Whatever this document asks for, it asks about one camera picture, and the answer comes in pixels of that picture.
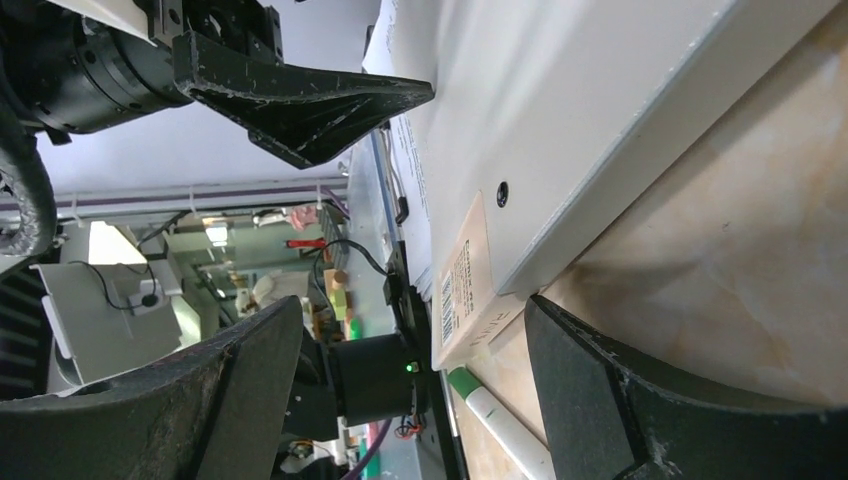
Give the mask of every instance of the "barcode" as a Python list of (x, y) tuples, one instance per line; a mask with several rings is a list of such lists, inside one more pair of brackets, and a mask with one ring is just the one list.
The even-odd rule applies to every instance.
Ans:
[(447, 345), (453, 335), (453, 275), (442, 284), (442, 345)]

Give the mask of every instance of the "green marker cap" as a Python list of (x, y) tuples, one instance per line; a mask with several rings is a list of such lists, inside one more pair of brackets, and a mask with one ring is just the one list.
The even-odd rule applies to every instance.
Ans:
[(362, 338), (362, 322), (359, 317), (350, 319), (350, 338), (348, 340), (359, 340)]
[(477, 377), (472, 375), (465, 367), (459, 367), (449, 373), (448, 382), (463, 400), (468, 398), (471, 392), (483, 386), (480, 380), (477, 380)]

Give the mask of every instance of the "black cable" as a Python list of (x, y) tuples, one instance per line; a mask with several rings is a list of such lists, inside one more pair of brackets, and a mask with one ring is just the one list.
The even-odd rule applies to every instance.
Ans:
[(338, 212), (339, 215), (341, 215), (344, 219), (350, 220), (350, 215), (345, 213), (345, 211), (341, 207), (338, 206), (338, 204), (336, 203), (335, 200), (331, 199), (329, 202), (324, 200), (323, 203), (324, 203), (324, 206), (329, 206), (330, 208), (332, 208), (333, 210)]
[(177, 222), (179, 222), (180, 220), (182, 220), (183, 217), (185, 217), (189, 213), (191, 213), (191, 212), (186, 210), (186, 211), (183, 211), (183, 212), (180, 212), (180, 213), (174, 215), (173, 217), (171, 217), (170, 220), (168, 220), (167, 222), (163, 223), (158, 228), (156, 228), (156, 230), (153, 230), (152, 232), (150, 232), (147, 235), (145, 235), (144, 237), (142, 237), (142, 239), (139, 240), (135, 244), (135, 248), (140, 247), (142, 244), (149, 242), (150, 240), (152, 240), (153, 238), (155, 238), (156, 236), (158, 236), (159, 234), (161, 234), (165, 230), (171, 228), (172, 225), (174, 225)]
[(362, 254), (363, 257), (365, 257), (365, 260), (368, 262), (368, 265), (370, 265), (371, 268), (374, 269), (374, 271), (376, 271), (377, 273), (379, 273), (380, 275), (382, 275), (384, 277), (389, 276), (389, 274), (386, 273), (386, 270), (383, 269), (383, 267), (381, 267), (380, 264), (377, 263), (377, 260), (375, 260), (374, 257), (371, 255), (371, 252), (369, 252), (367, 248), (365, 248), (362, 245), (354, 242), (353, 240), (348, 240), (347, 238), (340, 238), (338, 240), (333, 240), (332, 242), (328, 242), (326, 245), (321, 247), (321, 249), (318, 251), (318, 255), (315, 256), (315, 260), (312, 262), (312, 283), (315, 286), (315, 289), (318, 290), (319, 293), (321, 293), (322, 297), (324, 297), (324, 300), (327, 301), (327, 308), (330, 309), (330, 313), (333, 316), (333, 320), (337, 320), (336, 319), (336, 311), (333, 308), (333, 304), (330, 302), (330, 297), (327, 296), (327, 292), (325, 292), (324, 289), (321, 288), (321, 285), (318, 283), (318, 262), (322, 258), (324, 258), (324, 251), (325, 250), (327, 250), (331, 246), (339, 244), (339, 243), (343, 243), (345, 245), (348, 245), (350, 247), (355, 248), (359, 253)]
[(321, 250), (320, 248), (312, 248), (312, 249), (309, 249), (305, 252), (301, 252), (300, 256), (301, 256), (301, 258), (308, 258), (308, 257), (311, 257), (312, 255), (315, 255), (320, 250)]
[(316, 448), (320, 448), (321, 450), (324, 450), (324, 452), (326, 452), (326, 453), (327, 453), (327, 455), (328, 455), (328, 457), (329, 457), (329, 458), (334, 458), (334, 457), (335, 457), (335, 455), (333, 455), (333, 452), (331, 452), (331, 451), (327, 450), (325, 447), (322, 447), (321, 445), (315, 445), (315, 442), (312, 442), (312, 443), (311, 443), (311, 445), (312, 445), (312, 451), (313, 451), (313, 452), (315, 451), (315, 449), (316, 449)]
[[(68, 262), (68, 264), (85, 265), (86, 267), (88, 267), (89, 270), (94, 272), (94, 274), (97, 275), (97, 278), (100, 279), (100, 285), (103, 286), (103, 297), (106, 299), (106, 303), (110, 307), (114, 308), (115, 310), (131, 311), (131, 310), (134, 310), (136, 308), (141, 308), (141, 307), (144, 306), (144, 305), (130, 305), (128, 307), (122, 307), (120, 305), (115, 305), (115, 302), (113, 302), (112, 299), (109, 298), (109, 287), (106, 285), (106, 279), (103, 277), (103, 274), (100, 273), (100, 270), (98, 270), (94, 265), (92, 265), (88, 262), (83, 262), (82, 260), (74, 260), (73, 262)], [(125, 265), (123, 263), (119, 263), (118, 265), (121, 265), (122, 267), (124, 267), (127, 270), (135, 273), (136, 275), (143, 275), (145, 273), (149, 273), (150, 274), (150, 280), (153, 282), (153, 292), (151, 292), (150, 295), (154, 295), (154, 296), (156, 295), (156, 277), (153, 275), (153, 269), (150, 268), (149, 263), (147, 264), (147, 269), (145, 271), (141, 271), (141, 272), (130, 267), (129, 265)]]
[(21, 126), (12, 106), (0, 96), (0, 176), (20, 211), (17, 230), (0, 231), (0, 254), (41, 255), (56, 236), (56, 201), (36, 138)]

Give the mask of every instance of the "ceiling light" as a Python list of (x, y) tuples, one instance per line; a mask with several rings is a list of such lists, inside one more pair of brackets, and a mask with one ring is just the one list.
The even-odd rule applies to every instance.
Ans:
[(209, 241), (213, 244), (216, 242), (225, 242), (227, 241), (228, 232), (226, 225), (210, 225), (206, 227), (206, 236), (209, 237)]

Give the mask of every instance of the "black cylindrical motor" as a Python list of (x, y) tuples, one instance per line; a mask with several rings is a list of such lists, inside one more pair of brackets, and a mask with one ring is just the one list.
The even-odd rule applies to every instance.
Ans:
[(341, 397), (347, 424), (408, 415), (414, 405), (416, 374), (407, 371), (412, 360), (399, 335), (382, 335), (335, 343), (331, 352), (338, 361)]
[(174, 86), (171, 55), (127, 33), (65, 15), (7, 49), (12, 90), (49, 128), (92, 133), (191, 102)]

